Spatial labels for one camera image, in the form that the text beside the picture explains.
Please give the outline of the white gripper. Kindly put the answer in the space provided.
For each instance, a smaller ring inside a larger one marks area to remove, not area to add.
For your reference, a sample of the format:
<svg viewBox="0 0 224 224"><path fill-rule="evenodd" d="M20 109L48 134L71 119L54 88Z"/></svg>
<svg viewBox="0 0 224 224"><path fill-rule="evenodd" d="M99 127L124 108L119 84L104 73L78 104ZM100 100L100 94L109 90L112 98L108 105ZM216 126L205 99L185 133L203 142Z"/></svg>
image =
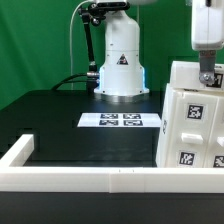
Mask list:
<svg viewBox="0 0 224 224"><path fill-rule="evenodd" d="M224 45L224 0L192 0L191 45L193 50L200 51L200 82L212 85L215 50Z"/></svg>

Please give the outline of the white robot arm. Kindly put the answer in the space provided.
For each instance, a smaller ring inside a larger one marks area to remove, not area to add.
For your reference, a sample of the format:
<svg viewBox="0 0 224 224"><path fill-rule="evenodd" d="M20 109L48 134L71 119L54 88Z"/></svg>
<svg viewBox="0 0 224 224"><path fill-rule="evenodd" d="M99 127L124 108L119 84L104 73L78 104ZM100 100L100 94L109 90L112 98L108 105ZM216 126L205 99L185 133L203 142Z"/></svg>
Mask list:
<svg viewBox="0 0 224 224"><path fill-rule="evenodd" d="M126 11L132 5L157 0L89 0L95 21L105 20L105 62L99 69L94 93L111 101L129 100L149 93L139 61L140 27ZM191 46L199 53L196 82L215 83L216 52L224 46L224 0L192 0Z"/></svg>

